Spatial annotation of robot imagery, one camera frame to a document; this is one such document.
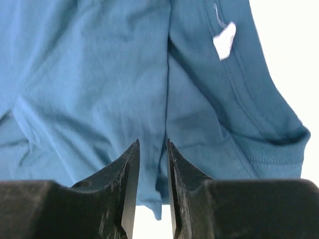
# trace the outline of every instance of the clothing tag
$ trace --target clothing tag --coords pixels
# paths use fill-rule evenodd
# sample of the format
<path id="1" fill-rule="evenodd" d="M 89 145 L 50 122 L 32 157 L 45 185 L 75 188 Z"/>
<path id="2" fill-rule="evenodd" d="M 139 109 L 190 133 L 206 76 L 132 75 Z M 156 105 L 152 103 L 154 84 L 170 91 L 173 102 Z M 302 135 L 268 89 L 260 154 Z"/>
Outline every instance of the clothing tag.
<path id="1" fill-rule="evenodd" d="M 213 37 L 213 43 L 219 56 L 219 60 L 224 60 L 229 57 L 235 34 L 236 25 L 235 23 L 230 22 L 219 35 Z"/>

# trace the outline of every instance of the blue fabric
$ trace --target blue fabric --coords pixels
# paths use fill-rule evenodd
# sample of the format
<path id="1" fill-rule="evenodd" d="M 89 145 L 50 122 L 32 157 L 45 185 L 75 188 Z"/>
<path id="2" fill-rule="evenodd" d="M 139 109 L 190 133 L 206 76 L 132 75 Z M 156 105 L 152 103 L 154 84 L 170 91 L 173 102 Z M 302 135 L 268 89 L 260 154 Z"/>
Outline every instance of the blue fabric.
<path id="1" fill-rule="evenodd" d="M 237 26 L 223 61 L 214 3 Z M 0 35 L 0 180 L 70 186 L 138 138 L 137 204 L 160 219 L 167 138 L 215 179 L 301 175 L 310 133 L 272 82 L 248 0 L 0 1 Z"/>

